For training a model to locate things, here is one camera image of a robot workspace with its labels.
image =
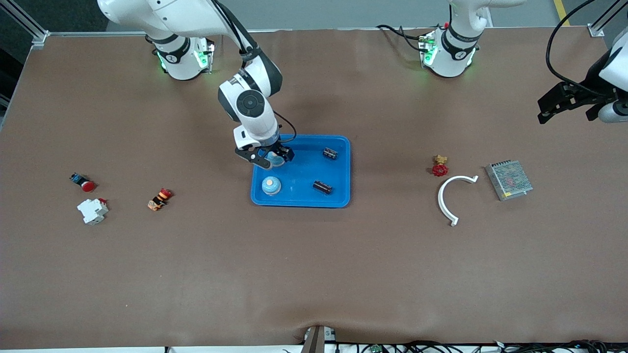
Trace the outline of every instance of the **black cable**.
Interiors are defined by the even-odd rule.
[[[606,343],[604,343],[602,341],[599,341],[599,340],[598,341],[592,341],[592,344],[593,344],[593,347],[595,347],[595,344],[598,344],[600,346],[600,348],[598,348],[600,353],[607,353],[609,351],[608,347],[606,347]]]
[[[613,17],[617,16],[617,14],[619,13],[619,11],[622,11],[624,7],[626,7],[626,5],[628,5],[628,1],[626,1],[619,9],[617,9],[617,11],[615,11],[614,14],[610,15],[609,18],[606,19],[606,22],[602,23],[602,25],[600,26],[600,28],[603,28],[604,26],[606,26],[606,24],[613,19]]]
[[[446,346],[446,345],[443,345],[443,344],[441,344],[439,342],[434,342],[434,341],[412,341],[412,342],[408,343],[408,345],[410,347],[416,347],[418,345],[424,345],[425,346],[425,348],[423,348],[423,349],[415,350],[416,353],[421,353],[424,350],[426,350],[427,348],[432,348],[432,349],[437,350],[440,353],[445,353],[445,351],[440,349],[440,348],[438,348],[438,346],[441,346],[441,347],[445,347]]]
[[[455,351],[457,351],[458,353],[464,353],[462,350],[460,350],[458,347],[456,347],[455,345],[451,345],[451,344],[444,344],[444,347],[447,348],[447,350],[449,350],[449,348],[454,349]]]
[[[408,36],[406,36],[406,32],[403,31],[403,27],[402,26],[399,26],[399,31],[401,31],[401,35],[406,40],[406,43],[410,46],[410,48],[412,48],[412,49],[414,49],[414,50],[416,50],[418,52],[421,52],[421,53],[427,53],[428,52],[427,49],[422,49],[422,48],[419,48],[418,46],[412,45],[412,43],[410,43],[410,41],[408,40]]]
[[[385,29],[387,29],[387,30],[390,30],[391,32],[393,32],[394,34],[396,34],[396,35],[398,35],[398,36],[402,36],[402,37],[404,36],[403,34],[401,34],[401,32],[399,32],[399,31],[395,30],[393,27],[390,27],[390,26],[389,26],[389,25],[387,25],[387,24],[380,24],[379,26],[376,26],[376,28],[379,28],[380,30],[381,30],[382,28],[385,28]],[[418,37],[418,36],[406,36],[406,37],[407,37],[408,39],[412,39],[412,40],[419,40],[419,37]]]
[[[401,349],[397,348],[396,344],[392,344],[391,346],[394,348],[395,352],[397,352],[397,353],[404,353],[404,352],[401,352]]]
[[[572,84],[576,87],[579,87],[593,95],[596,95],[598,97],[604,97],[603,94],[598,93],[592,89],[589,89],[581,84],[579,84],[578,82],[575,82],[574,80],[568,79],[565,76],[562,76],[560,73],[558,73],[554,67],[552,67],[551,62],[550,62],[550,51],[551,51],[551,45],[554,42],[554,37],[556,36],[556,33],[558,32],[558,30],[563,26],[563,24],[569,19],[569,17],[573,16],[573,14],[575,14],[576,12],[578,12],[581,8],[585,7],[586,5],[589,5],[590,3],[594,2],[595,0],[586,0],[584,3],[578,5],[575,9],[571,10],[563,19],[560,20],[560,22],[558,23],[558,25],[556,25],[556,28],[554,28],[554,30],[552,31],[551,35],[549,36],[549,40],[548,40],[548,47],[547,50],[545,51],[545,64],[547,64],[548,69],[550,70],[550,72],[558,77],[559,79],[568,82],[569,84]]]
[[[625,347],[619,347],[618,349],[614,349],[612,350],[613,353],[622,353],[622,352],[628,352],[628,345]]]
[[[426,350],[427,348],[431,348],[431,347],[426,345],[425,347],[419,349],[419,347],[417,347],[415,345],[411,345],[410,346],[410,350],[413,351],[413,353],[423,353],[423,351]]]
[[[225,20],[225,22],[227,22],[227,24],[231,28],[231,31],[233,31],[233,33],[235,34],[235,37],[237,38],[237,41],[240,44],[240,51],[242,53],[245,53],[245,48],[244,48],[244,44],[242,43],[242,38],[240,38],[240,34],[238,34],[238,32],[237,32],[237,28],[236,28],[236,25],[234,24],[234,22],[231,21],[231,19],[225,13],[224,8],[222,7],[223,5],[221,3],[219,3],[217,0],[211,0],[211,1],[214,4],[214,6],[216,6],[216,8],[219,10],[218,12],[219,12],[220,16]]]
[[[544,351],[544,350],[554,350],[554,349],[559,349],[559,348],[564,348],[564,345],[556,345],[556,346],[551,346],[551,347],[537,347],[535,345],[529,345],[528,347],[525,347],[523,349],[519,349],[519,350],[514,350],[508,353],[532,353],[532,352],[539,352],[539,351]]]
[[[287,122],[287,123],[288,123],[288,125],[290,125],[290,127],[292,128],[292,131],[294,131],[294,132],[295,132],[295,134],[294,134],[291,138],[289,138],[289,139],[287,139],[287,140],[279,140],[279,142],[280,142],[280,143],[286,143],[286,142],[290,142],[290,141],[294,140],[294,139],[296,138],[296,128],[295,128],[295,126],[294,126],[294,125],[292,125],[292,123],[291,123],[288,119],[286,119],[285,117],[283,117],[283,116],[282,116],[281,114],[279,114],[278,112],[273,111],[273,113],[275,113],[275,115],[276,115],[276,116],[278,116],[278,117],[280,117],[283,121]]]
[[[451,23],[452,23],[452,6],[449,5],[449,22],[447,23],[447,25],[449,26],[449,25],[451,25]],[[447,29],[446,27],[441,26],[440,23],[437,24],[436,26],[430,26],[430,27],[438,27],[438,28],[440,28],[443,31]]]
[[[596,20],[595,20],[595,22],[593,22],[593,24],[591,25],[591,27],[595,27],[595,25],[596,25],[596,24],[597,24],[597,23],[598,23],[598,22],[599,22],[599,21],[600,21],[600,20],[601,20],[604,16],[606,16],[606,14],[607,14],[607,13],[609,13],[609,12],[610,12],[610,10],[611,10],[612,8],[614,8],[614,7],[615,7],[615,5],[619,4],[619,2],[620,2],[620,1],[621,1],[621,0],[616,0],[616,1],[615,1],[615,3],[613,3],[613,5],[611,5],[608,9],[606,9],[606,11],[604,11],[604,13],[603,13],[603,14],[602,14],[602,15],[601,15],[598,19],[596,19]]]

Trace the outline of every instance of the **yellow floor stripe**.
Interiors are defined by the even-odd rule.
[[[558,12],[558,17],[560,19],[565,18],[567,13],[565,12],[565,6],[563,5],[563,0],[554,0],[554,6],[556,6],[556,11]],[[569,20],[565,21],[565,26],[570,26]]]

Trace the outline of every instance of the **gray floor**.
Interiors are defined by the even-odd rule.
[[[575,9],[582,2],[583,0],[563,0],[565,11],[569,13],[569,11]],[[587,23],[593,23],[607,8],[613,5],[614,2],[615,0],[594,1],[584,7],[581,11],[575,13],[569,19],[569,22],[572,26],[575,24],[586,25]],[[622,0],[620,4],[624,4],[626,2],[628,2],[628,0]],[[610,46],[615,37],[626,27],[628,27],[628,6],[624,7],[623,10],[617,14],[617,16],[611,19],[610,22],[604,26],[604,40],[606,41],[607,46]]]
[[[0,48],[24,63],[33,37],[0,10]]]
[[[563,0],[567,11],[583,0]],[[17,0],[44,28],[50,31],[133,30],[108,23],[96,0]],[[594,21],[613,0],[597,0],[576,14],[571,24]],[[324,28],[368,28],[378,24],[428,27],[448,19],[445,0],[223,0],[250,30]],[[607,43],[628,26],[625,12],[605,29]],[[522,6],[491,9],[496,27],[555,26],[558,14],[553,0],[528,0]],[[0,46],[24,62],[30,38],[0,11]]]
[[[490,9],[495,27],[553,27],[559,18],[552,0],[528,0],[515,8]]]

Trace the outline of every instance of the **red button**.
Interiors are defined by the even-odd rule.
[[[91,192],[93,189],[96,188],[96,184],[94,184],[94,182],[84,182],[83,185],[81,185],[80,187],[85,192]]]

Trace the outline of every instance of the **round cap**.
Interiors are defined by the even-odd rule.
[[[85,192],[91,192],[93,189],[96,188],[96,184],[94,184],[94,182],[84,182],[83,184],[81,184],[80,187]]]
[[[171,197],[172,196],[172,193],[168,189],[166,189],[166,188],[162,188],[160,190],[160,193],[162,193],[165,197]]]
[[[266,195],[275,195],[281,190],[281,182],[274,176],[267,176],[262,181],[262,191]]]

